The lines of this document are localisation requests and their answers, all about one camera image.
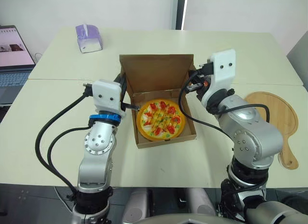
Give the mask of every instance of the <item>white table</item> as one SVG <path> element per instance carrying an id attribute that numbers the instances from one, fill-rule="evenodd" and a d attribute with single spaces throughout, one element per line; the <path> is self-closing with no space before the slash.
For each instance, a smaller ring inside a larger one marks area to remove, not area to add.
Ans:
<path id="1" fill-rule="evenodd" d="M 30 79 L 113 80 L 119 54 L 194 54 L 196 67 L 214 52 L 236 50 L 234 83 L 303 85 L 269 33 L 100 29 L 103 50 L 82 54 L 74 27 L 63 28 Z"/>
<path id="2" fill-rule="evenodd" d="M 64 185 L 37 160 L 34 142 L 41 127 L 57 112 L 83 92 L 79 80 L 28 80 L 6 117 L 0 124 L 0 183 Z M 269 169 L 268 187 L 308 187 L 308 93 L 302 86 L 234 84 L 236 93 L 245 97 L 256 91 L 274 93 L 289 104 L 298 115 L 297 132 L 289 144 L 299 162 L 293 171 L 278 163 L 277 156 Z M 194 117 L 218 124 L 206 112 L 195 94 L 188 96 Z M 86 98 L 48 129 L 42 139 L 46 155 L 52 139 L 72 127 L 85 127 L 95 114 L 92 98 Z M 131 112 L 119 126 L 117 147 L 113 154 L 112 186 L 220 187 L 227 177 L 226 166 L 232 158 L 232 142 L 223 134 L 195 124 L 197 139 L 177 144 L 138 149 L 135 143 Z M 73 184 L 77 184 L 79 164 L 83 158 L 86 131 L 63 137 L 54 148 L 54 164 Z"/>

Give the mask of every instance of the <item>wooden cutting board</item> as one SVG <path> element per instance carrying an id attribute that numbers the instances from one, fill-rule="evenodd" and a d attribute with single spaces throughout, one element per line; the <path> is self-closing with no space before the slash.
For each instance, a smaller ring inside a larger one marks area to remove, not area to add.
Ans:
<path id="1" fill-rule="evenodd" d="M 280 163 L 289 170 L 298 168 L 298 161 L 293 155 L 288 139 L 298 127 L 298 119 L 293 108 L 282 98 L 269 92 L 254 92 L 245 100 L 251 104 L 265 104 L 269 107 L 270 123 L 283 135 L 283 148 L 279 154 Z M 257 107 L 261 117 L 265 120 L 265 110 Z"/>

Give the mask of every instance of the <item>purple tissue box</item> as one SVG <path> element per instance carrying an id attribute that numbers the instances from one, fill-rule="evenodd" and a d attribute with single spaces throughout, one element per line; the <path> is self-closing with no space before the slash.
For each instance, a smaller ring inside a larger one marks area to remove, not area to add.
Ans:
<path id="1" fill-rule="evenodd" d="M 103 42 L 98 28 L 93 25 L 76 27 L 77 41 L 82 53 L 96 52 L 103 49 Z"/>

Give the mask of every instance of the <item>pizza box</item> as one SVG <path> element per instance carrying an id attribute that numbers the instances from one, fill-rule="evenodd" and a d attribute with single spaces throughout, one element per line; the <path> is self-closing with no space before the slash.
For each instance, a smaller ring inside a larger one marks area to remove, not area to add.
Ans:
<path id="1" fill-rule="evenodd" d="M 150 54 L 120 55 L 121 74 L 126 75 L 127 92 L 134 105 L 142 106 L 153 99 L 168 99 L 178 103 L 180 89 L 188 78 L 188 71 L 195 70 L 193 54 Z M 183 109 L 190 115 L 185 96 Z M 178 143 L 196 138 L 193 121 L 186 118 L 182 133 L 175 138 L 149 141 L 138 131 L 136 117 L 132 110 L 135 140 L 138 148 Z"/>

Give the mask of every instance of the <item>blue ring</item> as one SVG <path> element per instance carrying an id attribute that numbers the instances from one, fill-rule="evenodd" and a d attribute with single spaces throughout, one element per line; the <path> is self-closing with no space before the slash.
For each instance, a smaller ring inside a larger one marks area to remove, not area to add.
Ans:
<path id="1" fill-rule="evenodd" d="M 117 122 L 121 122 L 121 117 L 118 114 L 95 114 L 91 115 L 90 119 L 110 119 Z"/>

